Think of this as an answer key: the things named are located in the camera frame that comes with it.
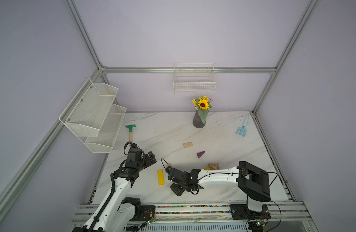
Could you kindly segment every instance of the wall-mounted shelf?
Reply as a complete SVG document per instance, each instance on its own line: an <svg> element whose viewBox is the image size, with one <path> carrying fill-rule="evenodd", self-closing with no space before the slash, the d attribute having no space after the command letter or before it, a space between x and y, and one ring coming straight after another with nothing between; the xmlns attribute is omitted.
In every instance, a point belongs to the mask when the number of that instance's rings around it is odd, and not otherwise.
<svg viewBox="0 0 356 232"><path fill-rule="evenodd" d="M85 145L93 153L108 153L112 150L121 127L125 107L112 104L97 137L87 137Z"/></svg>
<svg viewBox="0 0 356 232"><path fill-rule="evenodd" d="M125 107L115 105L117 88L90 79L81 99L72 111L68 108L59 120L82 141L92 153L108 153L113 149L124 119Z"/></svg>
<svg viewBox="0 0 356 232"><path fill-rule="evenodd" d="M174 63L175 93L214 93L213 63Z"/></svg>

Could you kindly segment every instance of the triangular wooden block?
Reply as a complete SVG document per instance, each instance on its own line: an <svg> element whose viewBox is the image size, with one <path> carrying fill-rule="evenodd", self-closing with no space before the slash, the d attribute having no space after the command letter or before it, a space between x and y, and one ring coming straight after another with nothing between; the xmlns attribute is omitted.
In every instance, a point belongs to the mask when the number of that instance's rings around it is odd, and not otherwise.
<svg viewBox="0 0 356 232"><path fill-rule="evenodd" d="M218 170L219 164L218 163L210 163L210 164L208 164L208 167L212 170Z"/></svg>

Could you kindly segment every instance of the wooden block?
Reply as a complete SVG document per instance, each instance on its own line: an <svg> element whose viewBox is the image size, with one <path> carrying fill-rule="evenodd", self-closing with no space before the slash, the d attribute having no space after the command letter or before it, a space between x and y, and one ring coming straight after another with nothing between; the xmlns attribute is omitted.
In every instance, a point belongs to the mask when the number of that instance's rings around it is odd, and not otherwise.
<svg viewBox="0 0 356 232"><path fill-rule="evenodd" d="M218 170L219 164L218 163L210 163L210 164L208 164L208 167L211 168L212 170Z"/></svg>
<svg viewBox="0 0 356 232"><path fill-rule="evenodd" d="M157 170L157 177L159 179L159 185L164 185L164 173L162 172L162 169Z"/></svg>
<svg viewBox="0 0 356 232"><path fill-rule="evenodd" d="M186 142L183 144L184 148L193 146L192 142Z"/></svg>

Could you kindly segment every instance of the white marble surface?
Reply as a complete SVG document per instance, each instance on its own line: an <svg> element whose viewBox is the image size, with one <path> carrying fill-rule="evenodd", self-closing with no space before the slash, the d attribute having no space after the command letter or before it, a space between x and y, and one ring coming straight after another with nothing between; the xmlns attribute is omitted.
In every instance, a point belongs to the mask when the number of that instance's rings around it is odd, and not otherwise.
<svg viewBox="0 0 356 232"><path fill-rule="evenodd" d="M152 151L156 164L142 170L128 193L129 197L140 198L143 203L195 203L195 202L236 202L246 200L246 194L236 186L218 186L199 191L198 195L185 192L176 196L170 189L172 184L164 172L165 185L160 186L157 170L163 169L161 158L173 167L190 172L204 169L208 163L219 163L220 168L231 168L239 161L247 161L266 171L275 171L257 128L248 111L210 112L206 126L197 129L192 125L194 112L179 113L126 113L120 128L114 150L109 154L103 170L93 204L101 203L111 186L110 173L117 170L126 159L124 144L129 140L126 125L135 124L133 141L145 152ZM235 132L249 117L245 137ZM183 143L193 146L184 148ZM197 158L197 153L206 151ZM275 174L270 174L270 182ZM272 200L288 200L280 179L270 187Z"/></svg>

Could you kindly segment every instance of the flower vase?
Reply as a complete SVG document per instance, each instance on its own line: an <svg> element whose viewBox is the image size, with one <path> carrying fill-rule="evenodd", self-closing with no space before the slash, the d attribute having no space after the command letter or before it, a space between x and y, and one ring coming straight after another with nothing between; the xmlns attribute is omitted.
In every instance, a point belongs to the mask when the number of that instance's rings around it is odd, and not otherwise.
<svg viewBox="0 0 356 232"><path fill-rule="evenodd" d="M196 110L196 113L195 113L195 115L194 115L194 120L193 120L192 124L193 124L194 127L196 127L196 128L203 128L203 127L205 126L205 124L206 124L206 122L203 123L203 122L201 121L201 118L200 118L200 116L199 116L199 112L198 112L197 110Z"/></svg>

